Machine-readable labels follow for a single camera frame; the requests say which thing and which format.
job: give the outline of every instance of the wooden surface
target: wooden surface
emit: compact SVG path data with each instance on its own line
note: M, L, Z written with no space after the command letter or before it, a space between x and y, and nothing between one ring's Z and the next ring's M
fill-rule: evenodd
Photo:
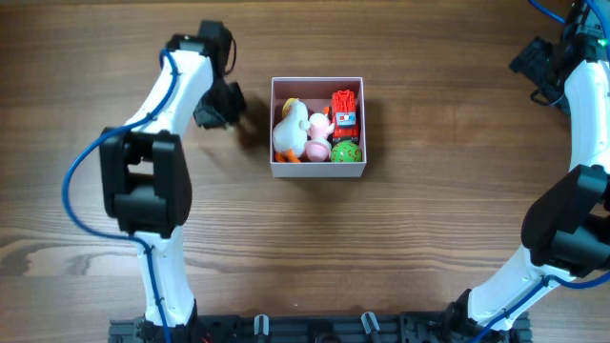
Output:
M552 4L565 13L568 4ZM561 178L569 119L507 66L559 25L525 1L232 2L0 10L0 342L106 342L142 314L134 249L69 222L73 158L138 109L174 32L223 20L265 128L273 76L362 76L370 157L359 180L274 180L266 131L189 129L189 280L203 313L438 311L519 245L523 215ZM98 159L71 186L103 210ZM610 342L610 288L532 309L541 342Z

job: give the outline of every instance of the pink plush toy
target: pink plush toy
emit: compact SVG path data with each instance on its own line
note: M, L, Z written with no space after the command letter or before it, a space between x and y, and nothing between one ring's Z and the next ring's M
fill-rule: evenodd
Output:
M328 136L335 130L335 124L331 124L328 117L322 113L312 114L309 122L311 127L307 134L312 139L305 143L305 154L312 162L324 162L331 155L332 146Z

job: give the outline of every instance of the box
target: box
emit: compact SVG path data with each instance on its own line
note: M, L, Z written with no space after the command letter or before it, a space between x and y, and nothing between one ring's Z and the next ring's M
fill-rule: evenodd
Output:
M362 162L303 162L279 163L274 161L271 132L282 119L282 107L289 98L305 103L310 115L324 112L331 106L335 91L353 91L356 95L356 116L360 125ZM269 136L271 171L274 177L360 177L366 166L366 130L364 120L364 87L361 77L274 77L271 82L271 130Z

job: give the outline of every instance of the spotted green ball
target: spotted green ball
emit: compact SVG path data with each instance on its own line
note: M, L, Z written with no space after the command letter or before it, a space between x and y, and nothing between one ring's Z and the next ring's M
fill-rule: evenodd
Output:
M331 162L362 162L362 149L351 141L339 142L333 147Z

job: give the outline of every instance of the blue cable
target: blue cable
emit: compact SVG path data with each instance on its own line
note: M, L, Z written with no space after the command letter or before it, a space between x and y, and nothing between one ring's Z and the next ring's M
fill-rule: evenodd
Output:
M593 11L593 13L600 20L601 31L603 32L603 38L605 38L606 41L607 41L608 39L610 39L610 36L608 36L608 32L610 32L610 24L608 24L608 18L606 18L605 15L603 15L603 12L598 7L598 4L596 4L594 1L592 1L592 0L584 0L584 2L587 5L589 5L589 7ZM606 58L608 58L608 60L610 61L610 45L608 45L607 43L608 42L606 42L606 54L607 54Z
M515 304L512 308L508 309L505 313L498 315L492 321L490 321L477 336L468 341L468 343L478 343L481 338L483 338L488 332L492 330L492 327L496 325L500 320L504 318L508 318L511 314L513 314L516 310L518 310L521 306L525 305L536 293L538 293L542 288L547 287L549 285L549 281L556 281L563 287L567 287L572 290L585 290L593 287L597 287L605 282L610 281L610 272L605 273L604 275L586 282L568 282L562 280L554 275L546 275L542 278L542 280L530 291L527 293L521 300Z
M563 19L560 16L558 16L558 15L552 13L551 11L547 10L541 4L539 4L536 0L527 0L527 1L530 3L530 5L534 6L536 9L538 9L542 13L550 16L551 18L557 20L558 22L560 22L562 24L565 24L565 19Z
M98 237L102 237L102 238L130 241L133 243L137 243L137 244L141 245L142 248L144 248L144 254L146 254L146 258L147 258L148 266L149 266L149 276L151 278L152 293L154 294L154 302L156 303L157 309L159 310L159 315L161 316L161 321L163 322L163 334L165 335L165 341L166 341L166 343L172 343L172 337L170 335L170 328L168 327L168 321L165 317L165 312L163 312L163 304L161 304L162 299L159 296L159 290L156 285L156 278L154 277L153 248L151 248L151 246L149 246L144 240L142 240L141 238L138 238L138 237L126 236L126 235L120 235L120 234L103 233L103 232L96 231L95 229L89 227L82 220L80 220L80 218L78 216L76 216L76 213L74 212L72 205L70 203L70 194L69 194L70 181L72 179L72 176L74 175L74 172L76 171L76 168L78 168L78 166L81 164L81 162L83 162L83 160L92 151L94 151L97 147L99 147L102 143L104 143L104 141L106 141L108 138L111 138L111 137L121 134L123 132L130 131L133 128L137 128L141 125L144 125L146 123L153 121L154 118L161 112L161 110L163 110L163 108L165 107L167 102L170 100L170 97L173 94L173 89L175 88L175 85L177 84L177 81L178 81L178 66L176 65L176 63L173 60L173 57L170 55L169 51L162 50L159 53L159 58L161 59L161 61L162 61L163 56L167 57L167 59L170 61L170 65L172 66L172 75L173 75L172 83L170 84L170 87L168 88L168 91L165 94L165 96L163 96L163 99L161 99L159 104L150 113L148 113L145 118L138 120L137 122L132 123L130 125L125 125L120 128L116 128L116 129L113 129L111 131L108 131L108 132L102 134L97 139L95 139L93 141L93 143L91 143L83 152L81 152L78 155L78 157L76 157L76 159L74 159L74 162L72 162L72 164L68 168L68 171L66 172L66 177L64 178L64 183L62 184L62 188L61 188L61 198L62 198L62 201L64 204L64 208L66 209L66 213L68 214L68 217L72 220L72 222L74 222L74 224L76 224L76 226L81 228L83 231L90 233L92 235L98 236Z

